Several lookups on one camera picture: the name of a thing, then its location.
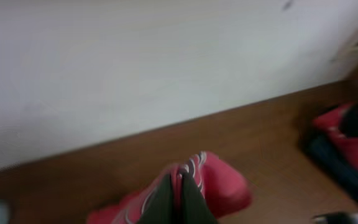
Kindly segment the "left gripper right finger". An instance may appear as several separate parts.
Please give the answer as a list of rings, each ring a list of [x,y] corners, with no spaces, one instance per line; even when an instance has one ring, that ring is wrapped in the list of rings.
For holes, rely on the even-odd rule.
[[[184,224],[218,224],[190,175],[184,175],[182,180],[181,219]]]

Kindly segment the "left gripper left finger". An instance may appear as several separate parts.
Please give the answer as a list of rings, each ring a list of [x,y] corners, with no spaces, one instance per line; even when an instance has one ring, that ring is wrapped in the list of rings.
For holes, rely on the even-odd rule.
[[[150,205],[137,224],[177,224],[178,221],[171,178],[167,174],[162,178]]]

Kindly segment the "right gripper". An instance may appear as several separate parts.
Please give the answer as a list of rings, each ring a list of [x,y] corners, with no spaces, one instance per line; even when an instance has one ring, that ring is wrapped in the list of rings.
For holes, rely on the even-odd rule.
[[[358,213],[335,212],[317,215],[312,224],[358,224]]]

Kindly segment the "orange printed t-shirt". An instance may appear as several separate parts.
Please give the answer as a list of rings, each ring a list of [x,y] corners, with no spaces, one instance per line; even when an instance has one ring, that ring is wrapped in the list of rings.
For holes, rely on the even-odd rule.
[[[173,164],[144,190],[95,210],[89,224],[217,223],[247,208],[252,197],[246,179],[212,152],[201,151],[185,164]]]

